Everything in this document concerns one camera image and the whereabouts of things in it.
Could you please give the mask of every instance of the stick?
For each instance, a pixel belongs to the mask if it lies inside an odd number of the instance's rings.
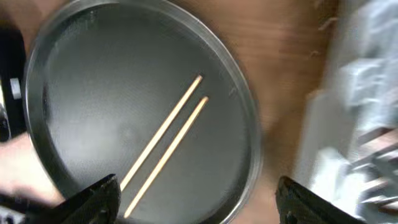
[[[319,30],[319,31],[325,30],[326,28],[328,28],[328,26],[329,26],[332,22],[336,22],[337,20],[338,20],[337,17],[331,17],[331,18],[329,18],[326,22],[324,22],[324,23],[318,28],[318,30]]]
[[[122,182],[120,183],[120,191],[123,191],[124,188],[127,186],[127,184],[130,182],[134,174],[136,174],[137,170],[140,168],[142,163],[144,163],[145,159],[149,155],[150,152],[152,152],[153,148],[155,148],[157,142],[159,139],[163,136],[163,134],[166,132],[167,128],[169,128],[170,124],[174,120],[174,118],[178,115],[180,112],[181,108],[184,106],[184,104],[187,102],[191,94],[195,91],[197,86],[199,85],[200,81],[202,80],[202,76],[197,76],[195,81],[191,84],[191,86],[188,88],[188,90],[185,92],[185,94],[181,97],[180,101],[175,105],[174,109],[170,112],[169,116],[166,118],[166,120],[163,121],[163,124],[160,126],[160,128],[157,130],[155,133],[154,137],[148,142],[148,145],[145,147],[145,149],[142,151],[141,155],[139,155],[137,161],[132,165],[130,171],[126,174]]]
[[[187,119],[185,124],[182,126],[181,130],[178,132],[170,146],[167,148],[166,152],[164,153],[163,157],[160,159],[160,161],[157,163],[155,166],[155,169],[150,173],[148,179],[145,181],[144,185],[141,187],[141,189],[138,191],[137,195],[134,197],[132,200],[131,204],[127,208],[126,212],[124,213],[124,218],[127,218],[130,216],[131,212],[134,210],[142,196],[145,194],[151,183],[154,181],[156,178],[157,174],[162,170],[164,164],[168,161],[170,156],[173,154],[175,148],[180,144],[181,140],[184,138],[185,134],[187,131],[191,128],[193,122],[196,120],[198,117],[200,111],[203,109],[205,104],[209,98],[207,96],[203,97],[197,107],[193,110],[192,114],[190,117]]]

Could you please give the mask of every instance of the wooden table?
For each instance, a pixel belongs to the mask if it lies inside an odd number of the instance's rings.
[[[64,2],[0,0],[0,15],[8,14],[20,27],[29,49],[42,21]],[[225,43],[258,100],[264,169],[234,223],[279,223],[276,183],[294,166],[307,95],[319,86],[333,25],[318,28],[335,13],[336,0],[173,2],[201,19]]]

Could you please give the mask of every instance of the metal pan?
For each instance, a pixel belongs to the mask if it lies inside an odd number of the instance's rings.
[[[40,30],[25,68],[32,142],[62,194],[121,180],[195,77],[203,80],[123,191],[118,217],[195,105],[209,101],[132,223],[228,223],[261,169],[256,107],[236,62],[168,1],[74,1]]]

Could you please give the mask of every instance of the round pan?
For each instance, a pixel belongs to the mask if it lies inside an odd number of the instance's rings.
[[[131,223],[228,223],[261,169],[256,107],[236,62],[168,1],[74,1],[40,30],[25,68],[32,142],[62,194],[123,180],[193,81],[123,190]],[[123,215],[199,102],[208,98],[136,208]]]

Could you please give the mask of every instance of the pan rim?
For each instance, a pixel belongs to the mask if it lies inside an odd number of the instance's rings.
[[[129,4],[133,6],[142,6],[150,9],[156,9],[163,12],[177,22],[183,24],[185,27],[189,28],[193,33],[196,33],[201,39],[203,39],[217,54],[218,58],[221,60],[228,73],[230,74],[238,93],[240,95],[242,106],[244,108],[245,120],[249,127],[249,143],[250,143],[250,161],[248,168],[248,177],[244,185],[244,190],[239,196],[239,200],[229,214],[222,219],[220,223],[229,223],[242,209],[244,204],[248,201],[251,192],[254,189],[256,180],[258,179],[261,168],[262,168],[262,141],[261,141],[261,127],[259,122],[259,116],[257,113],[256,101],[253,98],[253,93],[250,92],[248,84],[242,71],[239,69],[238,64],[233,59],[230,52],[220,41],[219,38],[209,29],[204,23],[202,23],[195,16],[191,15],[186,10],[175,5],[172,2],[166,0],[146,0],[146,1],[132,1],[132,0],[74,0],[67,5],[63,6],[58,10],[47,22],[40,28],[35,40],[32,42],[32,47],[30,48],[30,54],[25,65],[24,72],[24,83],[23,83],[23,104],[24,104],[24,114],[27,123],[27,130],[30,135],[30,139],[35,147],[35,150],[40,158],[41,163],[48,172],[54,185],[57,186],[59,191],[65,197],[71,197],[73,192],[75,192],[78,187],[76,183],[72,183],[72,178],[70,178],[68,172],[64,169],[62,161],[57,157],[57,155],[47,154],[47,152],[52,151],[55,146],[52,144],[49,138],[48,129],[45,128],[46,133],[39,133],[39,129],[34,123],[34,118],[32,118],[32,110],[34,110],[34,105],[29,101],[30,85],[29,77],[34,68],[37,59],[37,52],[40,47],[43,46],[45,37],[51,33],[56,27],[60,25],[61,22],[65,21],[72,15],[84,11],[86,9],[95,6],[104,6],[108,4]],[[43,148],[47,145],[46,150],[38,150],[38,148]]]

